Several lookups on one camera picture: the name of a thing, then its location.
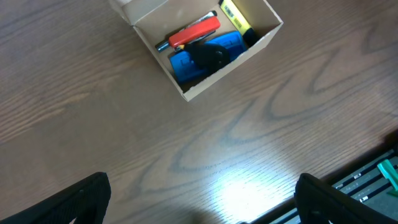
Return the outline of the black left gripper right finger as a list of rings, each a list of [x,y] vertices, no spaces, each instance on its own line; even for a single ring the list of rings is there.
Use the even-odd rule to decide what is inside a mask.
[[[308,173],[300,175],[294,199],[303,224],[397,224]]]

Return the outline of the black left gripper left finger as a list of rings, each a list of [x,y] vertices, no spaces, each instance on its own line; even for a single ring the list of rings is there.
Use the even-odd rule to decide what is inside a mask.
[[[102,224],[111,198],[111,186],[105,172],[96,172],[46,198],[1,224]]]

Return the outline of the blue plastic eraser holder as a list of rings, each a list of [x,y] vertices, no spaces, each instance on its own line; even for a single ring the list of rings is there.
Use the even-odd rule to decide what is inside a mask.
[[[221,45],[228,50],[231,62],[247,50],[243,38],[238,31],[229,32],[200,44]],[[206,69],[198,68],[190,58],[190,54],[183,50],[172,56],[170,58],[170,63],[174,70],[175,77],[180,84],[213,74]]]

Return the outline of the black correction tape dispenser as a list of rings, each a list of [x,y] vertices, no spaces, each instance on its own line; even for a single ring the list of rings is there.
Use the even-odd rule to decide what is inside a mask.
[[[228,50],[218,44],[186,44],[183,51],[190,54],[198,68],[210,73],[217,72],[231,62]]]

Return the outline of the yellow highlighter pen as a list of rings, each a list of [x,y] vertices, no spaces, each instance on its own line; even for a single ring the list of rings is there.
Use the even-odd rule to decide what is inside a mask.
[[[243,40],[248,46],[253,46],[258,40],[258,36],[241,11],[232,0],[219,0],[221,10],[242,35]]]

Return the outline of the brown cardboard box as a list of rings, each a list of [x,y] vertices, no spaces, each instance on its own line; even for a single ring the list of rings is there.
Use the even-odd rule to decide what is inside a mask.
[[[200,78],[198,81],[192,81],[187,84],[179,84],[169,60],[174,51],[167,49],[160,53],[155,48],[155,45],[210,11],[217,12],[218,20],[221,23],[221,27],[211,36],[212,38],[236,30],[233,23],[221,10],[219,1],[112,0],[109,3],[129,25],[133,26],[165,74],[186,101],[192,100],[260,50],[266,48],[284,24],[266,0],[235,0],[234,4],[259,36],[259,40],[236,60],[233,60],[209,77]]]

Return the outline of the orange stapler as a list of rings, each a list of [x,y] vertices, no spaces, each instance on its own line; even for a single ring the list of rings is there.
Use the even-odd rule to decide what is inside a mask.
[[[216,16],[210,17],[169,37],[169,46],[176,48],[187,44],[203,35],[216,31],[220,27],[221,23],[218,18]]]

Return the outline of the black whiteboard marker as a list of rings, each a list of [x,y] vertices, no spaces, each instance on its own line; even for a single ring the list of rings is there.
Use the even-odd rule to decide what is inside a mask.
[[[200,17],[200,18],[197,19],[196,21],[194,21],[194,22],[192,22],[191,24],[189,24],[189,25],[185,26],[184,28],[180,29],[178,32],[180,32],[180,31],[182,31],[182,30],[184,30],[184,29],[186,29],[186,28],[188,28],[188,27],[190,27],[190,26],[192,26],[192,25],[195,25],[195,24],[197,24],[197,23],[199,23],[199,22],[201,22],[201,21],[204,21],[205,19],[208,19],[208,18],[210,18],[210,17],[213,17],[213,16],[216,16],[216,17],[217,17],[217,12],[216,12],[216,11],[210,11],[210,12],[208,12],[207,14],[205,14],[205,15],[202,16],[202,17]],[[195,40],[193,40],[193,41],[191,41],[191,42],[194,42],[194,41],[196,41],[196,40],[199,40],[199,39],[201,39],[202,37],[204,37],[204,36],[206,36],[206,35],[203,35],[203,36],[201,36],[201,37],[199,37],[199,38],[197,38],[197,39],[195,39]],[[158,44],[155,46],[156,49],[157,49],[159,52],[162,52],[163,50],[165,50],[165,49],[167,49],[168,47],[170,47],[170,46],[169,46],[169,43],[168,43],[168,40],[169,40],[169,37],[166,38],[164,41],[158,43]]]

